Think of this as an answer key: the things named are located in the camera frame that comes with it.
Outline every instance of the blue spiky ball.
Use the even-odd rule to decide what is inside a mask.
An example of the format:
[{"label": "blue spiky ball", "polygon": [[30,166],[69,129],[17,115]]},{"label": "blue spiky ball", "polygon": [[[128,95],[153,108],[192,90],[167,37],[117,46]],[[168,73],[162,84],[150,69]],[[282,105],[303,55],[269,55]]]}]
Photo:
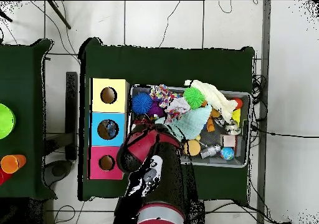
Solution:
[{"label": "blue spiky ball", "polygon": [[132,101],[132,110],[135,114],[146,114],[153,103],[152,98],[147,93],[139,93],[134,96]]}]

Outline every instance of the green spiky ball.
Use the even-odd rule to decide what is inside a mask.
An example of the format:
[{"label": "green spiky ball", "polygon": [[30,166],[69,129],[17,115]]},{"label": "green spiky ball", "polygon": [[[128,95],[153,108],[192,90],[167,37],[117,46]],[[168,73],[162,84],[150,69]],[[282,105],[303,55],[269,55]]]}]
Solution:
[{"label": "green spiky ball", "polygon": [[201,91],[195,87],[186,88],[184,91],[184,97],[192,109],[198,109],[205,100]]}]

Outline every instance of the green bowl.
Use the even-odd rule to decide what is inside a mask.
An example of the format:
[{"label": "green bowl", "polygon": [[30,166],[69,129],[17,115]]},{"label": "green bowl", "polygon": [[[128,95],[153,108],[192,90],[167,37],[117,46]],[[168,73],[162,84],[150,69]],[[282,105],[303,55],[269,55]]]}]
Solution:
[{"label": "green bowl", "polygon": [[6,138],[16,124],[13,112],[3,104],[0,104],[0,140]]}]

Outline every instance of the blue ball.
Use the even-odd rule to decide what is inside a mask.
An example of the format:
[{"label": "blue ball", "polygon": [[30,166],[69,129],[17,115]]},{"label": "blue ball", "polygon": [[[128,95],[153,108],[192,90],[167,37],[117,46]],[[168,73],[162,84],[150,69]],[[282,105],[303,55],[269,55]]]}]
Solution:
[{"label": "blue ball", "polygon": [[224,147],[222,150],[221,150],[221,157],[226,160],[226,161],[229,161],[229,160],[232,160],[235,156],[235,152],[232,148],[230,147]]},{"label": "blue ball", "polygon": [[139,93],[133,98],[132,110],[138,115],[146,114],[151,108],[152,102],[153,100],[149,94]]}]

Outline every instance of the pink box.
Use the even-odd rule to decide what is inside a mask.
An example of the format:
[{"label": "pink box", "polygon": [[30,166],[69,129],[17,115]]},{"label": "pink box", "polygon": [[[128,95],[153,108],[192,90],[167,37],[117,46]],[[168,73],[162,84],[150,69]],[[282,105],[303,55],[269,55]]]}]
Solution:
[{"label": "pink box", "polygon": [[[107,180],[122,180],[123,172],[117,165],[117,153],[120,148],[117,146],[92,146],[90,165],[90,179],[107,179]],[[100,167],[99,161],[105,156],[111,156],[114,161],[114,167],[111,170],[103,170]]]}]

